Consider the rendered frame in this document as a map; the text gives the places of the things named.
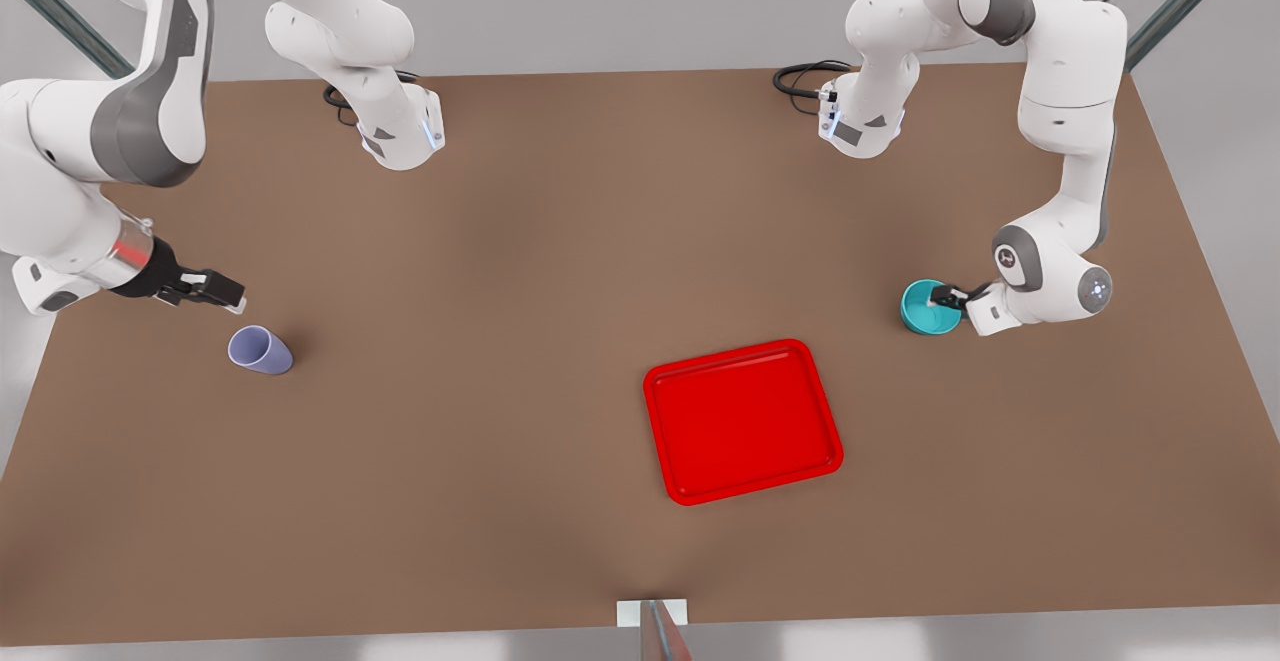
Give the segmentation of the teal bowl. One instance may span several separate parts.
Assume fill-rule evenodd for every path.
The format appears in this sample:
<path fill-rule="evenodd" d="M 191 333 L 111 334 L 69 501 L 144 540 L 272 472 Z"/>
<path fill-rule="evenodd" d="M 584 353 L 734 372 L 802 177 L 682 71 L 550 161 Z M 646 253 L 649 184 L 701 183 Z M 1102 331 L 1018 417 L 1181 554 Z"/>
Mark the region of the teal bowl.
<path fill-rule="evenodd" d="M 960 325 L 964 313 L 929 304 L 931 291 L 943 284 L 938 281 L 920 279 L 913 282 L 900 300 L 900 316 L 904 325 L 922 336 L 942 336 Z"/>

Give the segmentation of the lavender plastic cup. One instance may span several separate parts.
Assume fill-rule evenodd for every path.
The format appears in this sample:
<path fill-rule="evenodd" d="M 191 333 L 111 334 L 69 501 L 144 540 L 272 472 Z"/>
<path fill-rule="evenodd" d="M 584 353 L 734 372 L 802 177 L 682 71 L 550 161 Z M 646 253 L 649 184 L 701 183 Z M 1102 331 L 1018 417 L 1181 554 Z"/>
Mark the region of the lavender plastic cup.
<path fill-rule="evenodd" d="M 294 363 L 283 341 L 259 325 L 238 329 L 228 342 L 227 354 L 237 366 L 268 375 L 288 373 Z"/>

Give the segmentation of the red rectangular tray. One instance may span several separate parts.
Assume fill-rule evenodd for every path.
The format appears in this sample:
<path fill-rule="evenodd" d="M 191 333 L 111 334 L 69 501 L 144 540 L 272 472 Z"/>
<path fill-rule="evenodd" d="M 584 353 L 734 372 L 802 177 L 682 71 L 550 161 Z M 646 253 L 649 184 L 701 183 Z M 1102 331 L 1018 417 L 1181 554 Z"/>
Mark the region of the red rectangular tray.
<path fill-rule="evenodd" d="M 666 492 L 685 507 L 829 475 L 845 452 L 800 339 L 652 368 L 643 393 Z"/>

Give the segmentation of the white post foot plate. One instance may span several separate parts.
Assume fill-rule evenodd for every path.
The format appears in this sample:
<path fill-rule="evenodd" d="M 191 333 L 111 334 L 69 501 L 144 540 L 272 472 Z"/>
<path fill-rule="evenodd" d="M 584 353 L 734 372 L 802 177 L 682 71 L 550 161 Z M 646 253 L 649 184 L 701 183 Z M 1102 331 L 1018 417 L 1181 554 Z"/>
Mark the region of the white post foot plate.
<path fill-rule="evenodd" d="M 678 626 L 689 624 L 689 602 L 686 600 L 660 600 L 671 620 Z M 641 606 L 644 601 L 623 600 L 616 603 L 616 626 L 639 628 L 641 624 Z"/>

